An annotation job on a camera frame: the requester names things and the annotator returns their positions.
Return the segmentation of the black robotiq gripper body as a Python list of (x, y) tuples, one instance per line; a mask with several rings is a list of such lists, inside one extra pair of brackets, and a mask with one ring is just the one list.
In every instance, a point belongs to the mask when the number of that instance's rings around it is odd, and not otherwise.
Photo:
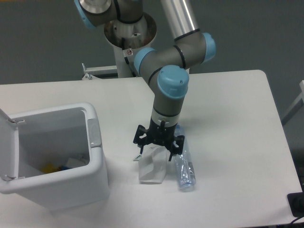
[(164, 125), (158, 125), (151, 119), (147, 132), (147, 143), (153, 143), (161, 146), (171, 146), (174, 142), (176, 125), (177, 124), (166, 127)]

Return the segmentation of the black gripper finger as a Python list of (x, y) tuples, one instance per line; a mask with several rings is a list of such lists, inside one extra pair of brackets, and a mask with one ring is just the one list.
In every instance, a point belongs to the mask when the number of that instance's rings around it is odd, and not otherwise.
[(137, 144), (137, 146), (140, 148), (140, 154), (142, 154), (144, 146), (150, 144), (149, 130), (145, 129), (145, 127), (142, 125), (138, 125), (133, 143)]
[(184, 145), (185, 136), (178, 135), (173, 136), (166, 142), (166, 148), (170, 152), (169, 161), (172, 160), (172, 157), (175, 155), (182, 155), (183, 145)]

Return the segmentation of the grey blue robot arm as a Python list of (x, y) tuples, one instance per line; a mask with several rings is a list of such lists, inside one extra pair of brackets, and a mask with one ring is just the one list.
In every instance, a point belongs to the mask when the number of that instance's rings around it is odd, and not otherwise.
[(216, 44), (202, 33), (188, 0), (164, 0), (175, 44), (163, 51), (151, 47), (156, 37), (154, 19), (143, 11), (140, 0), (77, 0), (75, 6), (89, 28), (104, 26), (104, 35), (114, 49), (120, 78), (142, 77), (154, 93), (150, 125), (139, 125), (133, 142), (164, 146), (171, 156), (183, 152), (185, 138), (175, 135), (184, 97), (188, 90), (187, 70), (212, 59)]

